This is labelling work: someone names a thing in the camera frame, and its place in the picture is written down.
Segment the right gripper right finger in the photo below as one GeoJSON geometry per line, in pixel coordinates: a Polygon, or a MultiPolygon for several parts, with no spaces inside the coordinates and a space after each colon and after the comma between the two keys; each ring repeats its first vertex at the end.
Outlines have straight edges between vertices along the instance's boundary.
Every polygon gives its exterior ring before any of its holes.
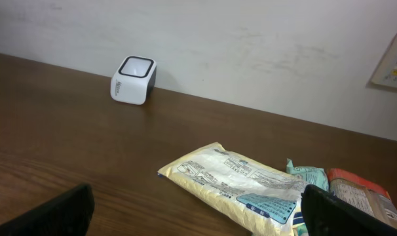
{"type": "Polygon", "coordinates": [[[301,212],[310,236],[397,236],[397,229],[315,185],[302,193],[301,212]]]}

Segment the cream wet wipes pack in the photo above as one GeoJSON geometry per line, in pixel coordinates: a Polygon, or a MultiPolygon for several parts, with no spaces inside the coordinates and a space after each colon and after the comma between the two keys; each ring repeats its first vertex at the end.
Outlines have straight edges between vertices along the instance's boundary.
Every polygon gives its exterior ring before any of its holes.
{"type": "Polygon", "coordinates": [[[163,175],[254,235],[293,235],[307,182],[219,143],[160,168],[163,175]]]}

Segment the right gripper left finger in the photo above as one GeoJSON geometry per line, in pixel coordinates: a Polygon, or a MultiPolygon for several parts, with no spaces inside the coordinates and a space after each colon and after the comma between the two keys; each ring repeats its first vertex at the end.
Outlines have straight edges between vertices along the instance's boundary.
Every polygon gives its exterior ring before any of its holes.
{"type": "Polygon", "coordinates": [[[85,236],[95,209],[89,184],[80,184],[0,225],[0,236],[85,236]]]}

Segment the teal wipes pouch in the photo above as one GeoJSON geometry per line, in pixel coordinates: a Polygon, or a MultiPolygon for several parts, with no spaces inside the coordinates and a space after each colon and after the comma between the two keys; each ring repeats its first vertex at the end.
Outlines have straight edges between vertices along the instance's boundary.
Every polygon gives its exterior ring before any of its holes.
{"type": "Polygon", "coordinates": [[[302,179],[309,184],[315,185],[325,191],[329,191],[329,182],[323,168],[317,167],[295,167],[291,159],[287,159],[286,172],[302,179]]]}

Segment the orange spaghetti package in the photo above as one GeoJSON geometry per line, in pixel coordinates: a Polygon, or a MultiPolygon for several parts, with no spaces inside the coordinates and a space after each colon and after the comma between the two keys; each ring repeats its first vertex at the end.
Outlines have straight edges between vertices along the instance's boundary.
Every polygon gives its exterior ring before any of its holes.
{"type": "Polygon", "coordinates": [[[328,169],[327,177],[336,197],[397,229],[397,210],[383,187],[340,168],[328,169]]]}

